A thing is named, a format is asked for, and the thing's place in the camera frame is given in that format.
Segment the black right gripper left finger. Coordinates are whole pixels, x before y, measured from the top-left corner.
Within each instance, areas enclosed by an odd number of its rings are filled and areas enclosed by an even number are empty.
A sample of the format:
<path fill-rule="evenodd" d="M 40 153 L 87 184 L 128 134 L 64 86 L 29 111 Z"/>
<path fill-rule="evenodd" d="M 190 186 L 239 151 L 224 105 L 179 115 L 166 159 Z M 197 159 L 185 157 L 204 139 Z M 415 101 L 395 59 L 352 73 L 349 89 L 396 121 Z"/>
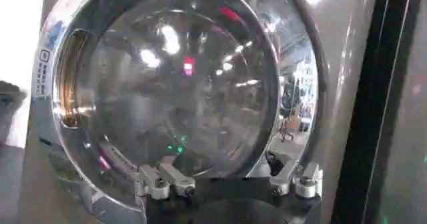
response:
<path fill-rule="evenodd" d="M 171 195 L 191 198 L 195 193 L 196 181 L 173 165 L 175 159 L 176 156 L 165 156 L 156 167 L 141 165 L 134 175 L 135 195 L 148 195 L 154 200 L 166 200 Z"/>

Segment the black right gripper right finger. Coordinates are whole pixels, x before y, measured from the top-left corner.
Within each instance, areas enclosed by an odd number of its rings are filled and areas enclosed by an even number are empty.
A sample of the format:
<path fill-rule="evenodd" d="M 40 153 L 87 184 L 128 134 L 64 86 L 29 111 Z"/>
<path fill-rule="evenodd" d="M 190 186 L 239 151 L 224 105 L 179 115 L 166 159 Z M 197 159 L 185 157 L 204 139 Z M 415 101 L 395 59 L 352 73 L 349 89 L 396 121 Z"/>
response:
<path fill-rule="evenodd" d="M 323 170 L 317 163 L 303 166 L 297 159 L 275 151 L 267 151 L 265 156 L 270 167 L 270 184 L 279 196 L 293 190 L 303 199 L 322 198 Z"/>

